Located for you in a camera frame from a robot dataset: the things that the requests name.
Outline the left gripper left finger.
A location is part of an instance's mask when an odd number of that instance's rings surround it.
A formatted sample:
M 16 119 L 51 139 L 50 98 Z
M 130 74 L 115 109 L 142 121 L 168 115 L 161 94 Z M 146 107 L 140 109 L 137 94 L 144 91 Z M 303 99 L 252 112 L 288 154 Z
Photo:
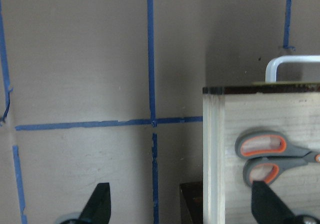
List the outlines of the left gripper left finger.
M 80 221 L 110 221 L 111 190 L 108 182 L 98 183 L 82 210 Z

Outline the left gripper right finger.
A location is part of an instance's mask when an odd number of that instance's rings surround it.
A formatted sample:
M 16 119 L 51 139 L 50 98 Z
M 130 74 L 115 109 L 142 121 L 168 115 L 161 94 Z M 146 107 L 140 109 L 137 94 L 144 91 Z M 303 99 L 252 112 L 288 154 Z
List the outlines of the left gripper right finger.
M 251 213 L 258 224 L 294 224 L 296 217 L 264 181 L 252 184 Z

